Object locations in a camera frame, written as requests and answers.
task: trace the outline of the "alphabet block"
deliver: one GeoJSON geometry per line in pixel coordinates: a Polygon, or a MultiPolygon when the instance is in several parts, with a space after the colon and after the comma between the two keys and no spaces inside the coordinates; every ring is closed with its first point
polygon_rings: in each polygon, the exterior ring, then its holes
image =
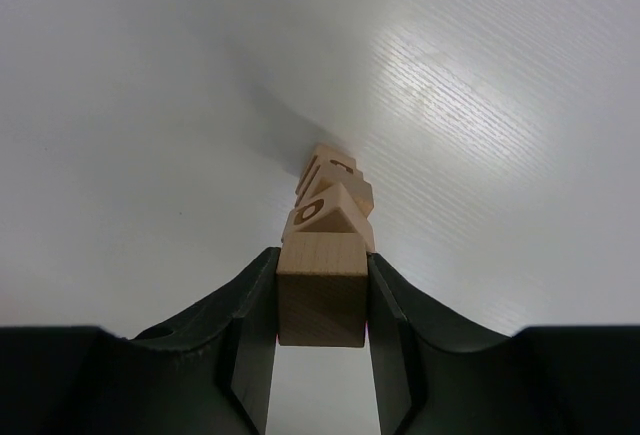
{"type": "Polygon", "coordinates": [[[309,184],[311,179],[313,179],[313,176],[318,171],[319,165],[323,162],[330,162],[352,175],[362,178],[362,172],[356,168],[355,158],[345,155],[329,145],[319,143],[311,154],[309,163],[307,163],[307,166],[302,171],[300,181],[296,187],[296,195],[300,195],[300,192],[309,184]]]}
{"type": "Polygon", "coordinates": [[[337,183],[295,208],[282,240],[294,232],[357,233],[369,252],[375,251],[373,228],[347,189],[337,183]]]}
{"type": "Polygon", "coordinates": [[[307,186],[300,191],[296,207],[336,183],[344,185],[362,214],[368,217],[373,210],[373,190],[371,185],[330,162],[324,162],[318,166],[316,174],[307,186]]]}
{"type": "Polygon", "coordinates": [[[367,254],[355,233],[292,233],[278,261],[280,345],[363,347],[367,254]]]}

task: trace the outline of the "white surface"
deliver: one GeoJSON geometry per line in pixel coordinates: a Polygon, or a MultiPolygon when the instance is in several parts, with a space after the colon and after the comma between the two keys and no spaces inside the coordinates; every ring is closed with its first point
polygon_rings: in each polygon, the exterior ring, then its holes
{"type": "MultiPolygon", "coordinates": [[[[132,336],[277,245],[308,150],[464,315],[640,322],[638,0],[0,0],[0,322],[132,336]]],[[[366,351],[279,349],[271,434],[377,430],[366,351]]]]}

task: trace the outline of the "letter on block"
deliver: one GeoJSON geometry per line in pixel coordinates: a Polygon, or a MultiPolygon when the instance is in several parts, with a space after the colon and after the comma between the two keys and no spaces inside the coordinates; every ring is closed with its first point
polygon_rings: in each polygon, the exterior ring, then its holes
{"type": "Polygon", "coordinates": [[[345,155],[339,150],[331,148],[328,145],[319,143],[313,151],[309,163],[307,163],[307,166],[302,172],[302,176],[300,177],[300,181],[296,187],[296,195],[300,195],[300,192],[303,191],[303,189],[313,179],[314,175],[318,171],[319,165],[323,162],[330,162],[350,174],[362,178],[362,172],[356,168],[355,158],[345,155]]]}
{"type": "Polygon", "coordinates": [[[367,250],[375,252],[373,228],[341,183],[305,200],[289,214],[282,241],[294,232],[358,233],[367,250]]]}
{"type": "Polygon", "coordinates": [[[300,192],[296,207],[336,183],[344,185],[362,214],[368,217],[373,210],[373,190],[371,185],[330,162],[324,162],[319,166],[319,170],[311,182],[300,192]]]}
{"type": "Polygon", "coordinates": [[[367,253],[355,233],[293,233],[278,268],[280,345],[363,347],[367,253]]]}

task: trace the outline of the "wooden cube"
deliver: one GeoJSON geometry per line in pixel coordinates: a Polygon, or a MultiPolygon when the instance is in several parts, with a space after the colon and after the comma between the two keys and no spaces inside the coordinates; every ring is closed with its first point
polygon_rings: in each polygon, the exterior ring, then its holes
{"type": "Polygon", "coordinates": [[[278,261],[280,345],[363,347],[367,253],[356,233],[293,233],[278,261]]]}
{"type": "Polygon", "coordinates": [[[305,200],[289,214],[283,242],[294,232],[357,233],[367,250],[375,252],[373,228],[341,183],[305,200]]]}
{"type": "Polygon", "coordinates": [[[311,158],[307,163],[305,169],[302,171],[300,181],[296,187],[296,195],[300,195],[300,192],[309,184],[313,179],[313,176],[318,171],[319,165],[324,162],[330,162],[337,167],[351,173],[352,175],[362,178],[362,172],[356,168],[356,160],[349,155],[342,153],[335,148],[319,143],[316,145],[311,158]]]}
{"type": "Polygon", "coordinates": [[[305,200],[324,192],[332,185],[341,183],[356,202],[362,214],[365,217],[369,216],[373,210],[373,190],[369,183],[330,162],[324,162],[318,168],[310,183],[300,191],[296,207],[304,203],[305,200]]]}

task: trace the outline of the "wooden block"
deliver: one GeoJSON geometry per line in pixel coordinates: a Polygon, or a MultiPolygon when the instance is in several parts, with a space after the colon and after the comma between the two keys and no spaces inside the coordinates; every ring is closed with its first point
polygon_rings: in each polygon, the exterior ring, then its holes
{"type": "Polygon", "coordinates": [[[282,240],[294,232],[358,233],[370,252],[375,252],[373,228],[347,189],[337,183],[305,200],[287,219],[282,240]]]}
{"type": "Polygon", "coordinates": [[[313,176],[313,179],[300,191],[298,200],[296,200],[296,207],[336,183],[344,185],[362,214],[368,217],[373,210],[373,190],[371,185],[329,162],[319,165],[319,170],[313,176]]]}
{"type": "Polygon", "coordinates": [[[355,233],[293,233],[278,261],[280,345],[363,347],[367,254],[355,233]]]}
{"type": "Polygon", "coordinates": [[[309,184],[315,173],[318,171],[319,165],[323,162],[333,163],[335,166],[346,170],[352,175],[362,178],[362,172],[356,168],[355,158],[345,155],[341,151],[336,150],[329,145],[319,143],[313,150],[309,163],[307,163],[307,166],[302,171],[300,181],[296,187],[296,195],[299,195],[303,188],[309,184]]]}

